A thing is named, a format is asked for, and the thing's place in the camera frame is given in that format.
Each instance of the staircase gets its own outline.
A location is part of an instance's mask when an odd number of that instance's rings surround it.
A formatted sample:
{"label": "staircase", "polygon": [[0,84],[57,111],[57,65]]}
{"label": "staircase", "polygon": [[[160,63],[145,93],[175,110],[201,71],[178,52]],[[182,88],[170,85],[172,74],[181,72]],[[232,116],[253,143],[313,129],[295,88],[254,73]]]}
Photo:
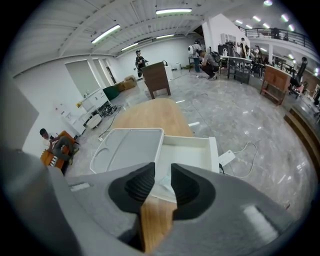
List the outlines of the staircase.
{"label": "staircase", "polygon": [[292,107],[284,116],[284,120],[298,135],[308,151],[320,182],[320,140],[306,119]]}

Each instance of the railing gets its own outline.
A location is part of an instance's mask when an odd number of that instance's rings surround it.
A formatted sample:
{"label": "railing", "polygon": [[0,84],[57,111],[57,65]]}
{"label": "railing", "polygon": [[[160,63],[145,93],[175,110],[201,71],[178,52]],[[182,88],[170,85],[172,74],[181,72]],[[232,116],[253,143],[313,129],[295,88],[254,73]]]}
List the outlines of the railing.
{"label": "railing", "polygon": [[279,39],[287,42],[291,42],[303,47],[306,47],[312,51],[316,51],[314,44],[310,38],[304,34],[288,31],[278,28],[253,28],[245,29],[245,36],[247,38],[272,38]]}

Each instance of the white cabinet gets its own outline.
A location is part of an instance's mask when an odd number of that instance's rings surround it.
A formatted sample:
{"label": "white cabinet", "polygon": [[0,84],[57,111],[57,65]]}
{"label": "white cabinet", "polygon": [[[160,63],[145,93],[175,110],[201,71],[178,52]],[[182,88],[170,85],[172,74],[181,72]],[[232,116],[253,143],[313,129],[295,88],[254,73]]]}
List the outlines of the white cabinet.
{"label": "white cabinet", "polygon": [[94,111],[108,102],[108,98],[102,89],[98,89],[83,99],[82,106],[86,111]]}

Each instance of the wooden tabletop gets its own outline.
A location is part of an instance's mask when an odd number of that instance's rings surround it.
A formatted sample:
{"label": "wooden tabletop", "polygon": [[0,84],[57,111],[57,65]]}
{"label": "wooden tabletop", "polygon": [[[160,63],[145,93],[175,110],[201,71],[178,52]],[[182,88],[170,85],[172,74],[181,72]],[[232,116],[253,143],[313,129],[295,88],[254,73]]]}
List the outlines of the wooden tabletop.
{"label": "wooden tabletop", "polygon": [[[114,120],[115,128],[162,128],[164,135],[192,137],[186,118],[178,105],[168,98],[149,100],[122,112]],[[172,227],[176,203],[151,195],[141,207],[141,226],[144,251],[150,253]]]}

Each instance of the marble floor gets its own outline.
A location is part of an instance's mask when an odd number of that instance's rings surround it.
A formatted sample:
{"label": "marble floor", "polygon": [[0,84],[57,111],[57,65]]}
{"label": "marble floor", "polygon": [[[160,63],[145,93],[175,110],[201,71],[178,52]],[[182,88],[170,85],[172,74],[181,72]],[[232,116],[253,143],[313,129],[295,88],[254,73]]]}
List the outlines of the marble floor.
{"label": "marble floor", "polygon": [[[219,155],[228,150],[240,151],[247,142],[254,143],[258,151],[254,167],[243,180],[279,205],[288,207],[292,216],[299,218],[313,198],[318,180],[305,147],[284,121],[286,110],[261,96],[257,86],[240,84],[224,75],[209,81],[205,73],[196,77],[194,72],[178,70],[173,72],[173,77],[171,96],[159,91],[156,97],[182,101],[177,104],[188,123],[199,123],[190,127],[194,136],[215,137]],[[148,100],[151,96],[141,80],[138,86],[122,92],[111,103],[122,106],[122,112]],[[98,136],[109,127],[114,115],[105,117],[98,128],[87,129],[77,139],[80,150],[74,156],[73,165],[67,168],[66,177],[92,173],[89,166],[101,143]],[[245,176],[255,152],[255,147],[248,145],[224,171]]]}

